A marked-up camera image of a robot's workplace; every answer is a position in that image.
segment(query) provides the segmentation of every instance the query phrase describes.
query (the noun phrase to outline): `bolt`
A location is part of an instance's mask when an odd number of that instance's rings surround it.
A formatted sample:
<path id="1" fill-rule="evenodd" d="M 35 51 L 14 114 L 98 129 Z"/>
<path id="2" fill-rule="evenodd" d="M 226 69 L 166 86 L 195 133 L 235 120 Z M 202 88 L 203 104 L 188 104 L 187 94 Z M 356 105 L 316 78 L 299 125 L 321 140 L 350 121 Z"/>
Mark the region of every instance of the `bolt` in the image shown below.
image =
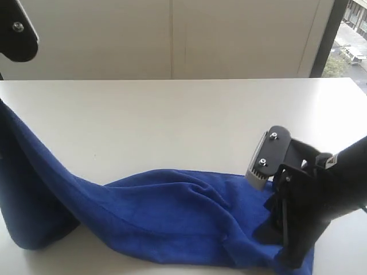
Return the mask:
<path id="1" fill-rule="evenodd" d="M 270 139 L 277 139 L 278 138 L 278 134 L 276 132 L 273 132 L 270 134 Z"/>
<path id="2" fill-rule="evenodd" d="M 24 26 L 20 22 L 14 22 L 13 23 L 13 30 L 16 31 L 17 33 L 21 33 L 22 31 L 24 31 Z"/>
<path id="3" fill-rule="evenodd" d="M 260 166 L 265 166 L 266 165 L 266 159 L 260 159 L 259 160 L 259 165 Z"/>

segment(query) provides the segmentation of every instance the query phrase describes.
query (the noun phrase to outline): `microfiber cloth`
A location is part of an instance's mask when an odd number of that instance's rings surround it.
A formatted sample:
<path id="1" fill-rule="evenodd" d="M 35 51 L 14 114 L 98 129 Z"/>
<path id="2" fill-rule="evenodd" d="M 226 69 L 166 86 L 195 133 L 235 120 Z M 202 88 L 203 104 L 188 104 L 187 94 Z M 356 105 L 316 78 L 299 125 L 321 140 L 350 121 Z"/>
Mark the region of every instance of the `microfiber cloth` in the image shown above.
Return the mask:
<path id="1" fill-rule="evenodd" d="M 0 102 L 0 208 L 21 248 L 43 248 L 83 223 L 111 249 L 157 263 L 311 275 L 313 249 L 289 270 L 274 260 L 280 246 L 252 237 L 271 194 L 270 184 L 260 192 L 242 175 L 183 170 L 99 186 L 72 175 Z"/>

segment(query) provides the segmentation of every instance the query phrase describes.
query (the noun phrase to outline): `tree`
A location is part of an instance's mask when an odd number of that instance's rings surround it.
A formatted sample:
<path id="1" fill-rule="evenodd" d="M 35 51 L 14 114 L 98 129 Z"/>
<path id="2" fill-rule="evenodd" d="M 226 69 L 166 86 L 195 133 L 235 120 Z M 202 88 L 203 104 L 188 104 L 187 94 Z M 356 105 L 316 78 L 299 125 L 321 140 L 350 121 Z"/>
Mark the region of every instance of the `tree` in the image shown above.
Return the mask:
<path id="1" fill-rule="evenodd" d="M 329 55 L 322 77 L 342 77 L 349 64 L 342 58 Z"/>

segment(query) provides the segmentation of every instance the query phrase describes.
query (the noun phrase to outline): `table surface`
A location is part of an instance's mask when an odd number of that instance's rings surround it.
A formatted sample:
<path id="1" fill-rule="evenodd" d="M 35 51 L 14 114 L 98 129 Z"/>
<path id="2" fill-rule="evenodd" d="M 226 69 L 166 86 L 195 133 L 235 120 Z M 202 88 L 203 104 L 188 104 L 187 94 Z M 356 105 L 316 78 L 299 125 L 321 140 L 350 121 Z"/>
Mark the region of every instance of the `table surface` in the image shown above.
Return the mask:
<path id="1" fill-rule="evenodd" d="M 8 104 L 72 173 L 98 184 L 156 168 L 244 174 L 262 133 L 336 153 L 367 135 L 367 97 L 349 78 L 0 81 Z M 314 275 L 367 270 L 367 215 L 332 222 Z M 158 265 L 118 254 L 80 226 L 52 246 L 18 248 L 0 222 L 0 274 L 268 274 Z"/>

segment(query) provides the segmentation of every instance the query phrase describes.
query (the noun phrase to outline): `building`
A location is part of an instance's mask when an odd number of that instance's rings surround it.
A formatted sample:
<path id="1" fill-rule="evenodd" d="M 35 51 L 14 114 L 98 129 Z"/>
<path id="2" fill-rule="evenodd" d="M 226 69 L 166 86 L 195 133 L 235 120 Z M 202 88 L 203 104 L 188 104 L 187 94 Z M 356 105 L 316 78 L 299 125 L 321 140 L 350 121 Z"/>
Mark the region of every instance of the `building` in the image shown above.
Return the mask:
<path id="1" fill-rule="evenodd" d="M 343 21 L 367 40 L 367 0 L 349 0 Z"/>

